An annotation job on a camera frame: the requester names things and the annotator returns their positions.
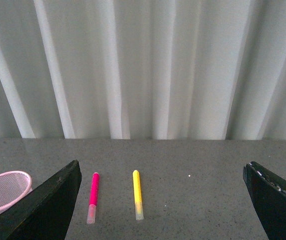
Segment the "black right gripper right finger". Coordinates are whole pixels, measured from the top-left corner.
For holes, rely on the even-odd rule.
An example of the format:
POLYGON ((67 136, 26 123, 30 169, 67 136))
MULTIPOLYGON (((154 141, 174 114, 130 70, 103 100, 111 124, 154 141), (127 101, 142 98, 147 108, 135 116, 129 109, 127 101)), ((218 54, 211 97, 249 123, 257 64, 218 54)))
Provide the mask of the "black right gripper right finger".
POLYGON ((256 162, 243 167, 243 180, 270 240, 286 240, 286 180, 256 162))

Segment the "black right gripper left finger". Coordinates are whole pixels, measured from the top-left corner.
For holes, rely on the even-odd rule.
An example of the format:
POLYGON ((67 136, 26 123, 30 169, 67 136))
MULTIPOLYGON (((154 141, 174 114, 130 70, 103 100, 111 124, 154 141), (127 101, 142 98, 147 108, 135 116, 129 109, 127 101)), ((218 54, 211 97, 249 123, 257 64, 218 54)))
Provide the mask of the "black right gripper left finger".
POLYGON ((0 214, 0 240, 65 239, 81 181, 73 160, 0 214))

